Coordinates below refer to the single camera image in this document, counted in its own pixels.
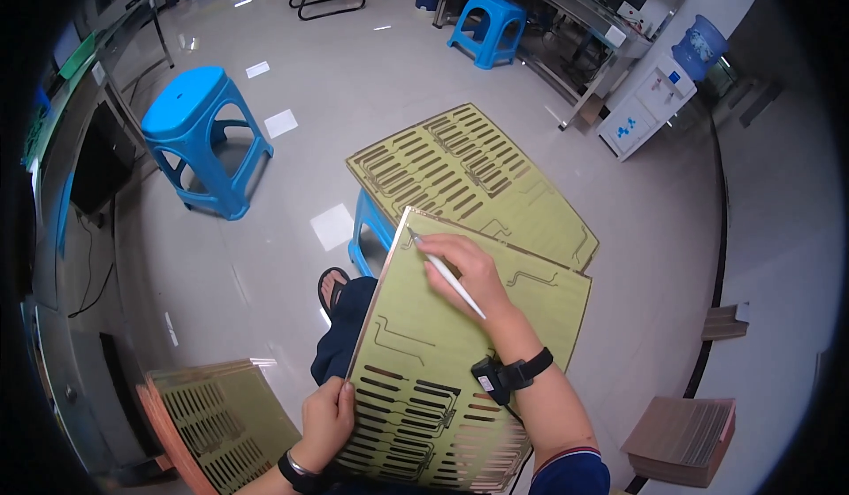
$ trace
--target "person's left hand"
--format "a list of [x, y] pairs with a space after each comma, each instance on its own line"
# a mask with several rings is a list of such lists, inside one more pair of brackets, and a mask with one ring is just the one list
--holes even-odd
[[321, 472], [354, 430], [354, 385], [333, 376], [304, 400], [304, 437], [290, 451], [299, 466]]

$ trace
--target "yellow circuit board sheet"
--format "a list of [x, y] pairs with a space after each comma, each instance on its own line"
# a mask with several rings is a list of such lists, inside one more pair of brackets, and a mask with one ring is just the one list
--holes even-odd
[[467, 235], [492, 255], [510, 299], [563, 370], [591, 279], [412, 207], [401, 217], [348, 370], [356, 426], [337, 459], [382, 480], [502, 491], [530, 453], [530, 441], [471, 374], [473, 364], [495, 354], [492, 343], [428, 286], [425, 256], [406, 225], [422, 235]]
[[345, 162], [396, 225], [414, 206], [580, 271], [599, 247], [557, 188], [471, 103]]

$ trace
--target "shirt sleeve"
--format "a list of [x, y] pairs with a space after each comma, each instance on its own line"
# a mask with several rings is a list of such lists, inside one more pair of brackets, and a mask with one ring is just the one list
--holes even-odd
[[576, 447], [549, 458], [531, 481], [529, 495], [608, 495], [610, 471], [592, 447]]

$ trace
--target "gray tiled floor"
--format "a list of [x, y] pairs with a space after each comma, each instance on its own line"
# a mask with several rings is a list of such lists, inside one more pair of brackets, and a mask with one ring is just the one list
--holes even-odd
[[[362, 11], [310, 23], [288, 0], [233, 7], [238, 1], [193, 0], [161, 15], [176, 67], [147, 76], [133, 108], [141, 118], [178, 73], [221, 65], [260, 126], [287, 109], [299, 126], [271, 140], [274, 158], [240, 221], [187, 211], [158, 172], [120, 197], [118, 270], [143, 369], [276, 358], [289, 383], [281, 402], [300, 425], [301, 401], [315, 388], [309, 366], [328, 327], [317, 277], [333, 265], [356, 273], [345, 246], [325, 251], [310, 220], [340, 203], [354, 214], [358, 187], [346, 156], [472, 101], [600, 239], [568, 375], [613, 485], [624, 488], [633, 474], [618, 448], [654, 395], [683, 393], [700, 348], [720, 225], [709, 138], [674, 139], [664, 129], [619, 163], [591, 133], [556, 128], [546, 106], [569, 105], [526, 66], [475, 68], [446, 47], [451, 27], [432, 27], [413, 0], [368, 0]], [[374, 30], [382, 26], [391, 28]], [[153, 59], [155, 46], [144, 29], [119, 71]], [[270, 71], [247, 78], [245, 68], [263, 61]]]

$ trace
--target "white pen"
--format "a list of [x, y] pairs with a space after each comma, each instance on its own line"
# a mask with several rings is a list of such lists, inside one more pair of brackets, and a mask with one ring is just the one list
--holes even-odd
[[[413, 232], [413, 229], [409, 226], [407, 227], [407, 230], [410, 232], [410, 235], [413, 236], [413, 242], [416, 245], [420, 245], [422, 243], [422, 238], [419, 237], [419, 234]], [[453, 287], [454, 290], [456, 290], [457, 293], [460, 294], [464, 300], [466, 300], [466, 303], [469, 304], [469, 307], [471, 307], [472, 309], [474, 309], [475, 312], [480, 314], [483, 320], [486, 320], [486, 316], [483, 314], [481, 308], [479, 308], [478, 305], [474, 303], [472, 297], [469, 296], [469, 293], [466, 292], [466, 289], [463, 288], [463, 286], [460, 284], [457, 278], [454, 277], [454, 274], [451, 273], [451, 270], [445, 266], [442, 260], [439, 257], [434, 256], [433, 254], [426, 253], [425, 256], [427, 256], [428, 261], [433, 263], [433, 266], [436, 267], [436, 270], [439, 271], [439, 274], [442, 274], [442, 277], [445, 278], [445, 280], [451, 285], [451, 287]]]

